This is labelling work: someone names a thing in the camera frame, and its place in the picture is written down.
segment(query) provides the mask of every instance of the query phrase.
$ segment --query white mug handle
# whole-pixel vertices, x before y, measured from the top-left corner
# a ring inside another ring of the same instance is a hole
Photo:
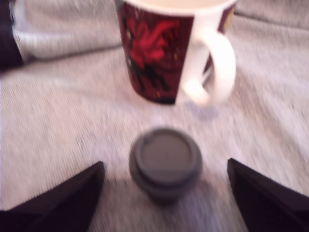
[[[193,38],[192,43],[206,46],[210,50],[215,72],[214,86],[211,92],[207,92],[200,82],[202,75],[200,70],[193,70],[195,73],[190,73],[192,76],[182,84],[182,89],[195,104],[200,106],[224,101],[233,89],[236,76],[235,54],[231,43],[222,33],[213,29],[202,30]]]

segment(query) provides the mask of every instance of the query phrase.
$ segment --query red and black mug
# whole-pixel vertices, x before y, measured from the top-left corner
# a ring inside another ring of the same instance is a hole
[[[145,99],[200,106],[222,102],[236,75],[235,55],[223,35],[236,0],[116,0],[129,78]],[[214,81],[205,90],[205,70]]]

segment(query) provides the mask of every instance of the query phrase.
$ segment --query mug rim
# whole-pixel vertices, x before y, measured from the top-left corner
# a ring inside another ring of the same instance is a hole
[[[195,8],[186,8],[178,9],[172,7],[162,7],[155,4],[150,4],[146,2],[140,2],[139,0],[123,0],[126,3],[129,3],[137,8],[142,8],[149,12],[154,12],[162,15],[177,15],[177,16],[193,16],[193,15],[206,15],[214,12],[222,11],[223,9],[233,5],[237,0],[226,0],[225,2],[218,3],[213,6],[208,7],[195,7]]]

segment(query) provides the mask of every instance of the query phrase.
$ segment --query black object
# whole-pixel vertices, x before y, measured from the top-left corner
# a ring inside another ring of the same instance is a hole
[[[9,211],[0,211],[1,232],[86,232],[104,180],[98,162],[54,189]]]
[[[10,1],[0,0],[0,71],[23,64],[23,59],[13,37],[13,17]]]
[[[309,232],[309,198],[230,159],[227,173],[250,232]]]
[[[197,144],[184,133],[157,129],[140,137],[130,153],[133,180],[156,203],[174,203],[193,187],[202,170]]]

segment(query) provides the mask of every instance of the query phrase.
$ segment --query gray blanket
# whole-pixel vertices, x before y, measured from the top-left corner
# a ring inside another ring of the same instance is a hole
[[[309,195],[309,1],[239,2],[227,33],[235,89],[208,109],[137,96],[109,0],[16,4],[15,31],[46,60],[1,74],[2,209],[98,160],[108,171],[90,232],[246,232],[229,188],[229,158]],[[47,60],[44,49],[71,56]],[[153,205],[128,171],[132,142],[158,126],[190,134],[204,159],[197,188],[174,208]]]

